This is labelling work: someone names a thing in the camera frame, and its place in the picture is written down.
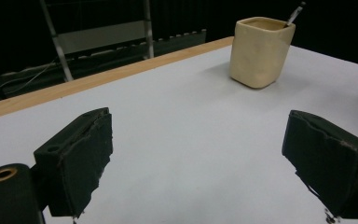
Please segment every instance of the black curtain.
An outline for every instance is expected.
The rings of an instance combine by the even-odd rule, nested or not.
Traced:
[[[211,0],[206,41],[234,35],[235,22],[250,17],[286,21],[298,0]],[[358,63],[358,0],[308,0],[295,20],[292,44]]]
[[[0,74],[56,57],[38,1],[0,1]]]
[[[144,18],[143,0],[46,0],[58,34]],[[208,0],[150,0],[154,39],[206,28]],[[0,0],[0,74],[57,53],[38,0]]]

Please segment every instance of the metal bar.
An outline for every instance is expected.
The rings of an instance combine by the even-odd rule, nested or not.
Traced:
[[[145,13],[145,36],[146,36],[146,43],[147,43],[147,53],[150,59],[150,58],[154,58],[154,48],[153,48],[152,20],[150,16],[149,0],[144,0],[144,13]]]
[[[72,81],[74,80],[74,78],[72,77],[71,70],[69,70],[68,63],[66,62],[65,54],[63,54],[60,42],[58,41],[58,37],[55,32],[50,14],[48,13],[48,7],[46,6],[45,0],[40,0],[40,6],[42,7],[43,14],[45,15],[46,23],[48,24],[48,29],[50,30],[51,38],[53,39],[53,43],[56,48],[58,57],[60,58],[63,72],[65,73],[64,79],[65,81]]]

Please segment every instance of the beige ceramic cup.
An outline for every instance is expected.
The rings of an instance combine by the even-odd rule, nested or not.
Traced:
[[[254,17],[237,21],[229,73],[251,88],[263,88],[281,74],[296,26]]]

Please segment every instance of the white tabletop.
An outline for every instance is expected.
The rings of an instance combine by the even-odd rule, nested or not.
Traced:
[[[358,136],[358,64],[291,47],[280,78],[257,91],[229,77],[229,55],[218,49],[0,117],[0,166],[34,165],[33,152],[66,124],[108,106],[115,151],[78,223],[325,223],[282,140],[291,109]]]

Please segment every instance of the floor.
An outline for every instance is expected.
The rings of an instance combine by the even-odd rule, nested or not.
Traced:
[[[159,40],[154,43],[155,56],[186,49],[205,43],[206,31],[194,34],[173,36],[169,40]],[[68,59],[74,79],[92,76],[94,74],[136,63],[145,59],[146,45],[132,45],[117,49],[105,49],[102,52],[87,56],[76,56]],[[64,82],[62,67],[56,58],[50,64],[28,68],[18,73],[0,76],[0,86],[8,98],[31,91],[37,91]]]

